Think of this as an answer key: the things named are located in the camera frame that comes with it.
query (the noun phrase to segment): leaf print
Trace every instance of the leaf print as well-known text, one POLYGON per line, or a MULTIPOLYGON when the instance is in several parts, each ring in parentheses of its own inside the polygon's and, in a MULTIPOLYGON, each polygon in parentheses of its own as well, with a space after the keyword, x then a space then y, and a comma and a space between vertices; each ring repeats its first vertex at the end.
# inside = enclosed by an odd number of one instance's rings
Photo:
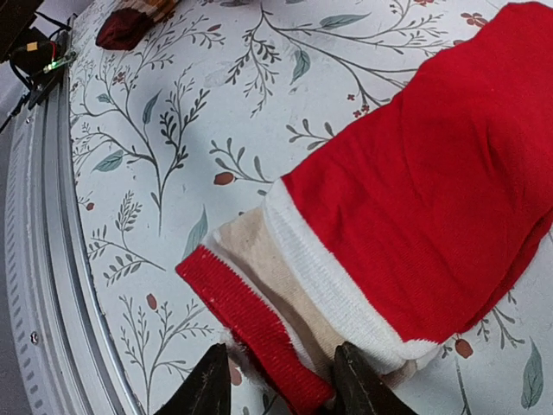
POLYGON ((325 130, 327 130, 327 133, 330 134, 330 137, 334 137, 334 131, 332 131, 332 127, 328 122, 325 123, 325 130))
POLYGON ((154 106, 156 105, 157 98, 159 97, 159 94, 162 93, 161 91, 157 93, 150 101, 148 101, 148 104, 144 107, 144 113, 142 114, 142 121, 145 124, 149 124, 149 122, 152 120, 152 111, 154 110, 154 106))
POLYGON ((337 15, 337 16, 330 16, 325 17, 321 20, 321 29, 337 29, 341 28, 342 26, 347 26, 348 24, 352 24, 355 22, 358 22, 359 20, 363 20, 365 17, 369 16, 371 13, 366 15, 337 15))
POLYGON ((92 170, 97 170, 102 172, 112 171, 112 170, 115 170, 117 167, 119 167, 122 161, 123 161, 123 151, 117 150, 115 153, 110 154, 108 157, 106 157, 104 160, 98 163, 96 167, 92 170))
POLYGON ((296 50, 294 56, 296 58, 296 67, 292 73, 292 82, 290 82, 291 85, 305 75, 305 73, 307 73, 307 71, 311 68, 311 58, 309 58, 307 52, 303 50, 296 50))
POLYGON ((106 93, 101 93, 98 97, 96 97, 96 99, 100 102, 105 102, 106 104, 111 103, 111 99, 106 93))
POLYGON ((185 259, 198 247, 201 240, 204 239, 204 237, 207 235, 207 227, 208 224, 206 207, 204 207, 200 220, 198 220, 198 223, 194 225, 194 227, 190 231, 190 234, 188 235, 187 247, 184 250, 184 255, 182 256, 182 259, 185 259))
POLYGON ((542 356, 532 339, 531 343, 532 351, 524 368, 522 398, 520 400, 524 409, 530 409, 537 404, 543 392, 542 356))

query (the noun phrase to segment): table surface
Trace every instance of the table surface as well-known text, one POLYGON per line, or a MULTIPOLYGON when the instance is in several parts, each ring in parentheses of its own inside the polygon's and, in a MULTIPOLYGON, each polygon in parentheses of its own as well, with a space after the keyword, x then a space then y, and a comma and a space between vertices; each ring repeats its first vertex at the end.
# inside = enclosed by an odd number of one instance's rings
MULTIPOLYGON (((135 50, 114 53, 94 45, 112 0, 78 18, 71 126, 81 222, 98 301, 146 413, 221 333, 175 265, 505 4, 183 1, 135 50)), ((553 413, 552 241, 485 320, 397 390, 401 399, 420 414, 553 413)), ((287 413, 274 393, 232 373, 234 415, 287 413)))

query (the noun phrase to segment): silver metal edge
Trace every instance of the silver metal edge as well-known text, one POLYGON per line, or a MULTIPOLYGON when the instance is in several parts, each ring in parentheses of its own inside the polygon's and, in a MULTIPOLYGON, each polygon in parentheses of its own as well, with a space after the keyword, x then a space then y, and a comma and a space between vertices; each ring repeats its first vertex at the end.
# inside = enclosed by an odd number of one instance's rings
POLYGON ((79 205, 74 186, 73 159, 69 130, 69 72, 66 71, 59 99, 58 126, 60 138, 59 171, 61 209, 66 233, 67 263, 73 275, 73 295, 79 308, 80 320, 86 329, 89 352, 96 361, 115 413, 144 414, 124 372, 123 362, 111 337, 105 314, 100 308, 86 254, 86 244, 80 222, 79 205))

